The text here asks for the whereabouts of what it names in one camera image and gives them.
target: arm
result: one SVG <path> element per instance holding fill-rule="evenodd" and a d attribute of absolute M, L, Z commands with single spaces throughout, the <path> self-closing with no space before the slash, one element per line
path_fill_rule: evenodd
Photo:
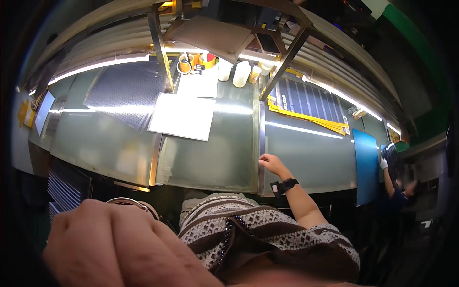
<path fill-rule="evenodd" d="M 391 180 L 391 176 L 389 175 L 389 169 L 387 168 L 386 159 L 381 158 L 380 166 L 384 172 L 384 185 L 386 186 L 387 194 L 389 194 L 389 198 L 392 198 L 392 196 L 394 195 L 395 189 L 392 186 L 392 180 Z"/>
<path fill-rule="evenodd" d="M 278 175 L 281 181 L 294 178 L 277 156 L 266 153 L 259 158 L 258 162 L 273 174 Z M 317 204 L 299 184 L 287 190 L 285 195 L 287 195 L 293 216 L 300 226 L 311 228 L 318 224 L 328 223 Z"/>

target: navy shirt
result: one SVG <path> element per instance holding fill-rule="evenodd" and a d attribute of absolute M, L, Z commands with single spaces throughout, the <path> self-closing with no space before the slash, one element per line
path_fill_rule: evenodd
<path fill-rule="evenodd" d="M 387 192 L 378 199 L 377 206 L 380 214 L 389 215 L 400 211 L 408 202 L 408 197 L 401 189 L 396 188 L 394 194 L 389 198 Z"/>

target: label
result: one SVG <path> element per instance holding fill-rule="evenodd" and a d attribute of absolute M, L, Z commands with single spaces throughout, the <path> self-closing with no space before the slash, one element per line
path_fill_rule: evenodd
<path fill-rule="evenodd" d="M 288 108 L 287 108 L 287 99 L 286 99 L 285 95 L 282 95 L 282 102 L 284 103 L 284 110 L 288 110 Z"/>

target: wrist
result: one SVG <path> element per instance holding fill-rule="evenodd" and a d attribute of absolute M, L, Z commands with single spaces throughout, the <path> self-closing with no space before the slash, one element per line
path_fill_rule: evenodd
<path fill-rule="evenodd" d="M 281 181 L 285 181 L 289 178 L 294 178 L 293 175 L 291 174 L 291 172 L 288 170 L 288 169 L 285 169 L 284 171 L 280 172 L 278 174 L 278 176 L 280 177 L 280 180 Z"/>

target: hand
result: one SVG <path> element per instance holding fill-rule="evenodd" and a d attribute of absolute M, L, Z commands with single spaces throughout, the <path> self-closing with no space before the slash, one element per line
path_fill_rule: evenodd
<path fill-rule="evenodd" d="M 386 169 L 387 168 L 387 160 L 385 158 L 381 158 L 381 162 L 379 163 L 379 166 L 381 169 Z"/>
<path fill-rule="evenodd" d="M 291 172 L 284 166 L 280 159 L 272 154 L 265 153 L 258 159 L 261 166 L 280 177 L 281 181 L 293 178 Z"/>
<path fill-rule="evenodd" d="M 87 199 L 58 214 L 43 257 L 64 287 L 223 287 L 165 224 L 132 205 Z"/>

